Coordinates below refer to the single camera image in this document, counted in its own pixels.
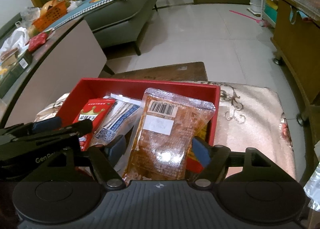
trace metal screw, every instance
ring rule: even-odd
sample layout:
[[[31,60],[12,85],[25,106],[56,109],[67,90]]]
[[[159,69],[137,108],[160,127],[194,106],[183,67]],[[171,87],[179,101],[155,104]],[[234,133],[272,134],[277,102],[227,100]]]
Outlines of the metal screw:
[[[109,187],[119,187],[119,186],[122,185],[122,180],[117,179],[117,178],[110,179],[110,180],[107,182],[107,185],[108,185]]]
[[[195,183],[199,187],[208,187],[211,185],[211,182],[207,179],[198,179]]]

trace gray ribbed panel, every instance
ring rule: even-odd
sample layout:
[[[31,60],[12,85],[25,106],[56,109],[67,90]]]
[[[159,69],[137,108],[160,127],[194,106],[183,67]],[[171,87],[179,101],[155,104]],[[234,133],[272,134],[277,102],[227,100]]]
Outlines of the gray ribbed panel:
[[[213,195],[190,188],[186,181],[133,181],[109,192],[97,209],[65,225],[33,225],[18,229],[300,229],[297,224],[262,227],[248,225],[228,215]]]

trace black circular disc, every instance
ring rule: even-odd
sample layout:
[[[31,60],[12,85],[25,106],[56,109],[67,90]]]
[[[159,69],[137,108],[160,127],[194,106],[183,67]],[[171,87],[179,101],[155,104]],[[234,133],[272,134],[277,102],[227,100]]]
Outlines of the black circular disc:
[[[279,224],[294,219],[303,207],[305,195],[295,181],[236,182],[233,176],[220,183],[218,197],[222,206],[240,220]]]
[[[19,215],[40,224],[63,224],[88,214],[100,201],[96,182],[20,182],[12,200]]]

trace sofa leg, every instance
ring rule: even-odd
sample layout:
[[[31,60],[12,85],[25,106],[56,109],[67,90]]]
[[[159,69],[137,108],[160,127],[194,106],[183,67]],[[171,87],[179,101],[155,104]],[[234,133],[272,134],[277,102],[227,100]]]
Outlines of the sofa leg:
[[[136,51],[137,55],[141,55],[140,49],[139,49],[139,47],[138,47],[138,45],[137,45],[137,42],[134,41],[134,42],[132,42],[132,43],[133,43],[133,48],[134,48],[134,50]]]
[[[108,74],[114,75],[115,73],[110,69],[108,65],[104,65],[103,71],[105,71]]]

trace caster wheel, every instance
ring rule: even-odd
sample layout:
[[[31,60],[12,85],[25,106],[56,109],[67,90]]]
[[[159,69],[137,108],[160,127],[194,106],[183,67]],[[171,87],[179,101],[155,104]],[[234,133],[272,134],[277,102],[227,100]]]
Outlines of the caster wheel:
[[[302,119],[301,113],[297,114],[297,122],[300,126],[304,127],[307,125],[308,120],[304,121]]]
[[[282,60],[278,60],[277,58],[273,58],[272,61],[273,61],[276,65],[283,65],[283,61],[282,61]]]

